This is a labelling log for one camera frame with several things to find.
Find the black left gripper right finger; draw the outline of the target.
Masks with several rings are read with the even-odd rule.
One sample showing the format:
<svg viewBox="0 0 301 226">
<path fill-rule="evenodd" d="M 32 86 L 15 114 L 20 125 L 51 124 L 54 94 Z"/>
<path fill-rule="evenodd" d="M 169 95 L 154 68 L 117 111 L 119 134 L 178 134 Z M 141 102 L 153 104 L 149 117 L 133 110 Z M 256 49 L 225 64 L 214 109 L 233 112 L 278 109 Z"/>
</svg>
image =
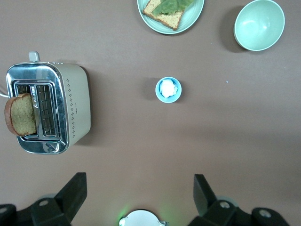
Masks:
<svg viewBox="0 0 301 226">
<path fill-rule="evenodd" d="M 219 199 L 203 174 L 194 175 L 193 200 L 198 216 L 190 226 L 250 226 L 250 214 L 242 211 L 232 201 Z"/>
</svg>

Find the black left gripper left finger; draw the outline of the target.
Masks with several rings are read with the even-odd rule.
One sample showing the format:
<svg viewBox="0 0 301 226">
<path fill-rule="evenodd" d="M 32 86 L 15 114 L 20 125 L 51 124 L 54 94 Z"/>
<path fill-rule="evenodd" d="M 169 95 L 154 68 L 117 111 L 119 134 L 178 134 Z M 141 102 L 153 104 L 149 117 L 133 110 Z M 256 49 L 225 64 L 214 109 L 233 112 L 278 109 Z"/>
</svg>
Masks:
<svg viewBox="0 0 301 226">
<path fill-rule="evenodd" d="M 35 226 L 70 226 L 87 197 L 87 175 L 76 173 L 53 197 L 36 201 L 31 206 Z"/>
</svg>

